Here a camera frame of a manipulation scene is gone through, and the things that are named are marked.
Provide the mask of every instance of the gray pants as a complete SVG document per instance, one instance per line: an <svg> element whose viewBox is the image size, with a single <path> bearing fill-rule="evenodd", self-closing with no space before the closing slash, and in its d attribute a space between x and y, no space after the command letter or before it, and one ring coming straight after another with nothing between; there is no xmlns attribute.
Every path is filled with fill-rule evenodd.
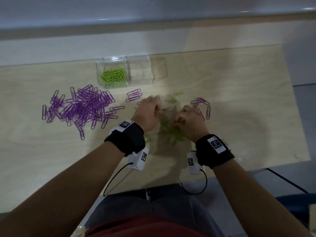
<svg viewBox="0 0 316 237"><path fill-rule="evenodd" d="M186 194L178 184L146 190L150 201L146 200L145 190L107 196L91 214L85 227L92 228L134 215L151 214L205 235L224 237L203 204L196 197Z"/></svg>

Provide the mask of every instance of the transparent box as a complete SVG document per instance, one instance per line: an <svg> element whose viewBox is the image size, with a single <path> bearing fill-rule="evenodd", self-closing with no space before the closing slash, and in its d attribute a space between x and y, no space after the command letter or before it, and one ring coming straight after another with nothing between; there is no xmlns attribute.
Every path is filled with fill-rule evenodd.
<svg viewBox="0 0 316 237"><path fill-rule="evenodd" d="M98 84L105 89L152 85L153 75L149 55L119 56L102 58L96 63ZM104 83L102 74L105 71L124 68L125 80Z"/></svg>

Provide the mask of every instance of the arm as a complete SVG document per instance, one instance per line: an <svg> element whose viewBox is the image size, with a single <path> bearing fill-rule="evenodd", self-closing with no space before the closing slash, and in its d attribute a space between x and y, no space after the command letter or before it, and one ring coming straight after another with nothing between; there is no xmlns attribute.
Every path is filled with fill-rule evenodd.
<svg viewBox="0 0 316 237"><path fill-rule="evenodd" d="M185 106L175 125L194 143L209 132L195 109ZM213 171L249 237L311 237L310 232L234 159Z"/></svg>
<svg viewBox="0 0 316 237"><path fill-rule="evenodd" d="M132 120L144 132L159 122L160 99L143 100ZM0 221L3 236L70 236L124 153L105 142L47 182Z"/></svg>

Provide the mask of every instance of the person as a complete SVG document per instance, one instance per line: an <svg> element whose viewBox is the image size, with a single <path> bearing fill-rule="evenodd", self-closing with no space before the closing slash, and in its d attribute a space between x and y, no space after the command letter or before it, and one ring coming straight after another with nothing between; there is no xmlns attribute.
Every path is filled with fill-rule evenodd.
<svg viewBox="0 0 316 237"><path fill-rule="evenodd" d="M152 130L159 123L161 113L159 97L142 100L131 119L139 128L135 131L144 134ZM216 138L210 135L195 109L187 105L177 114L175 126L196 145L205 136ZM134 140L124 138L128 142L126 145L133 148ZM1 236L70 236L126 154L120 149L125 148L126 152L132 150L117 147L114 143L115 138L108 137L99 147L55 176L11 211L0 221ZM249 237L311 236L234 160L230 151L225 149L227 155L223 155L222 161L222 157L219 158L220 155L217 156L215 152L204 152L202 157L199 156L199 148L197 146L199 162L204 158L201 161L213 168ZM169 194L172 193L168 186L166 188ZM224 236L195 197L179 192L163 196L161 191L156 191L152 197L149 201L124 193L107 196L89 218L86 236Z"/></svg>

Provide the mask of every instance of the person's left hand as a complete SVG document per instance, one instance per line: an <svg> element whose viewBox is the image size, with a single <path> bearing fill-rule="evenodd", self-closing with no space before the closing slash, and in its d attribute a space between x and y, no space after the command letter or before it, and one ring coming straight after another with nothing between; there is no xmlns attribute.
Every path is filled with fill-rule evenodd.
<svg viewBox="0 0 316 237"><path fill-rule="evenodd" d="M149 96L140 102L131 120L138 124L146 133L159 123L159 116L162 113L160 97L156 96L153 98Z"/></svg>

